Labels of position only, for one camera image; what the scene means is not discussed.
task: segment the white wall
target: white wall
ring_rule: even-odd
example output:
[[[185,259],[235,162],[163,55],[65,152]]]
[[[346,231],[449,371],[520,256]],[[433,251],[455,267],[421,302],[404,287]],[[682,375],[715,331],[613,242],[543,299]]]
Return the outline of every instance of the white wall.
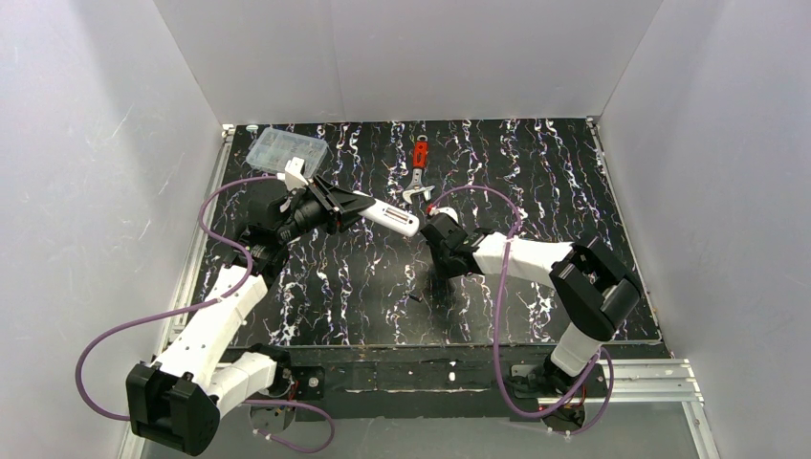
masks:
[[[124,423],[79,398],[84,345],[165,311],[220,128],[152,2],[0,6],[0,457],[115,457]],[[125,412],[160,326],[103,343],[85,375]]]
[[[721,455],[807,457],[811,3],[666,0],[601,132]]]
[[[585,117],[661,0],[156,0],[221,122]]]

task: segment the metal frame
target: metal frame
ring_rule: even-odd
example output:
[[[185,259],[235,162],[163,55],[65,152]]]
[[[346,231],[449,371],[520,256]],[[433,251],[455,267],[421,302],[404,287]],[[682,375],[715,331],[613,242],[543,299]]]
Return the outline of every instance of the metal frame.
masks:
[[[609,189],[614,193],[614,186],[608,174],[607,162],[605,161],[605,154],[597,132],[597,125],[592,118],[588,118],[587,123],[594,137],[596,151],[603,161],[605,177],[608,181]],[[234,132],[234,126],[232,124],[223,125],[224,142],[211,175],[207,194],[213,192],[222,183]],[[215,206],[211,206],[205,215],[205,221],[208,224],[210,224],[213,219],[214,209]],[[620,213],[620,218],[623,218],[619,206],[617,206],[617,210]],[[190,302],[196,276],[205,252],[206,241],[207,238],[205,234],[201,230],[196,229],[192,235],[192,242],[186,258],[186,266],[175,291],[172,309],[187,306]],[[633,247],[631,247],[631,254],[634,258],[634,262],[637,263]],[[643,286],[645,286],[646,284],[642,274],[639,273],[639,275],[640,278],[642,278]],[[655,310],[652,312],[654,320],[656,320],[658,325]],[[160,345],[156,353],[163,350],[183,330],[185,325],[186,315],[178,316],[170,320],[163,330]],[[606,368],[607,361],[600,361],[600,364],[603,368]],[[715,459],[719,457],[712,438],[710,426],[704,415],[704,398],[696,382],[689,361],[684,359],[614,360],[614,371],[614,394],[611,398],[611,403],[681,403],[698,457],[701,459]],[[604,377],[606,379],[608,378],[607,369],[604,369]],[[540,404],[549,404],[554,401],[555,400],[538,399]],[[603,402],[603,399],[588,398],[586,402],[599,404]],[[127,425],[119,458],[139,459],[142,455],[143,447],[144,439],[134,435],[129,429],[129,425]]]

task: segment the plastic container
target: plastic container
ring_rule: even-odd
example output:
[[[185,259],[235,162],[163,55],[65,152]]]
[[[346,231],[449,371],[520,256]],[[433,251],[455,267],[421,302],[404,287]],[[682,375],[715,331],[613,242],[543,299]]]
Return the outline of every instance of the plastic container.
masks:
[[[293,157],[304,160],[304,177],[311,178],[327,153],[327,142],[271,127],[265,128],[248,152],[248,164],[265,172],[284,172]]]

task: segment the gray floor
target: gray floor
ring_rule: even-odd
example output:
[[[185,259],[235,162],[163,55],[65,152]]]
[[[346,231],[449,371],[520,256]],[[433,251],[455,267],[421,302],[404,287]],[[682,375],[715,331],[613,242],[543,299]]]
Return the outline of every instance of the gray floor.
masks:
[[[589,409],[597,409],[591,404]],[[314,446],[328,433],[325,423],[294,423],[284,436]],[[506,419],[357,419],[338,421],[333,444],[309,457],[330,458],[504,458],[595,457],[697,458],[679,403],[613,404],[596,426],[570,441],[538,424]],[[181,459],[180,452],[147,442],[142,459]],[[220,425],[200,458],[295,458],[301,454],[252,435],[248,409],[238,408]]]

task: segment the transparent container lid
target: transparent container lid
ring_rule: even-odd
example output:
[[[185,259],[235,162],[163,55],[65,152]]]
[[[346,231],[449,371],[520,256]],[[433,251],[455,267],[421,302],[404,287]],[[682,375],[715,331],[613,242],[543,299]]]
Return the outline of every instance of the transparent container lid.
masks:
[[[265,128],[248,152],[248,164],[265,172],[284,172],[293,157],[304,160],[304,177],[311,178],[327,153],[327,142],[271,127]]]

